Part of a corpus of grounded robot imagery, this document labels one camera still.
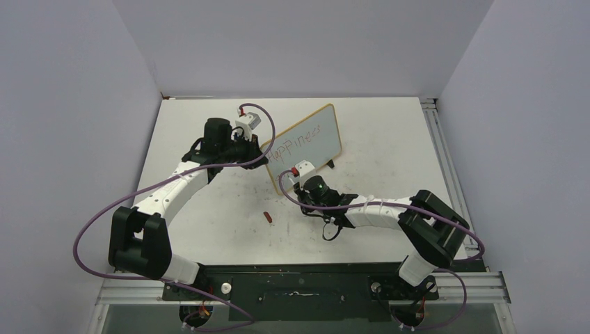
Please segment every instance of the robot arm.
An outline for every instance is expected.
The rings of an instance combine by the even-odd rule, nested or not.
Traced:
[[[171,177],[199,166],[243,163],[262,155],[258,137],[252,133],[260,123],[258,115],[239,111],[235,123],[236,127],[232,128],[229,120],[208,119],[204,136],[182,157]],[[239,133],[232,138],[234,130]],[[265,157],[244,168],[254,169],[267,163]],[[222,170],[207,168],[181,175],[156,189],[136,206],[119,207],[111,224],[109,264],[153,280],[174,280],[186,284],[206,280],[204,275],[199,275],[202,264],[172,253],[167,227],[186,202]],[[135,237],[138,232],[143,232],[142,239]]]
[[[292,171],[296,176],[296,179],[292,181],[299,202],[318,207],[359,205],[359,207],[342,210],[315,210],[322,215],[324,222],[333,223],[338,226],[339,231],[342,228],[365,226],[403,231],[415,250],[401,264],[398,275],[413,287],[420,285],[436,268],[451,267],[463,243],[465,233],[440,221],[429,224],[424,219],[430,217],[409,209],[365,203],[391,202],[412,205],[469,228],[465,219],[430,191],[420,190],[413,197],[396,200],[366,198],[358,194],[338,193],[330,189],[324,179],[316,175],[314,166],[308,161],[300,162]],[[314,210],[302,207],[301,211],[304,214],[310,214]]]

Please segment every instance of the cable tie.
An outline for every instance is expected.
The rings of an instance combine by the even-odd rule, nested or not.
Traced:
[[[375,199],[375,196],[373,196],[373,195],[369,195],[369,197],[367,197],[367,201],[365,202],[365,205],[362,206],[362,212],[363,212],[363,214],[366,214],[366,212],[367,212],[367,206],[369,206],[369,202],[371,202],[374,199]]]

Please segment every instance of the white tabletop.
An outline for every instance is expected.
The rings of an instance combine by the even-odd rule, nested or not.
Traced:
[[[450,203],[420,102],[415,97],[165,100],[141,174],[143,188],[168,177],[210,117],[237,117],[244,102],[263,106],[277,133],[332,103],[342,139],[335,169],[322,168],[327,185],[339,192],[403,198],[420,189]],[[269,122],[255,133],[265,142]],[[138,196],[136,202],[147,196]],[[272,216],[269,224],[263,212]],[[225,168],[180,210],[168,234],[174,253],[203,264],[296,264],[400,262],[413,247],[401,231],[343,229],[324,241],[320,218],[309,218],[279,196],[266,168]],[[457,258],[464,258],[462,248]]]

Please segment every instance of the white wall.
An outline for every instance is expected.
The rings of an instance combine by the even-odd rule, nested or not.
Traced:
[[[159,101],[110,1],[0,3],[0,332],[86,331],[102,280],[72,243],[136,186]],[[105,269],[97,224],[82,255]]]
[[[439,96],[492,0],[114,0],[166,95]]]
[[[439,101],[519,333],[590,328],[590,2],[496,0]]]

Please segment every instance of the whiteboard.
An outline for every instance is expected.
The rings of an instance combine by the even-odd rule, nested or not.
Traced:
[[[265,151],[270,141],[261,145]],[[302,160],[311,162],[315,168],[320,168],[342,152],[340,131],[336,121],[336,110],[333,104],[327,104],[308,117],[292,125],[289,129],[276,136],[275,143],[266,157],[269,163],[266,170],[273,182],[276,192],[282,195],[278,186],[279,176],[287,169],[295,167]],[[286,190],[292,185],[283,176]]]

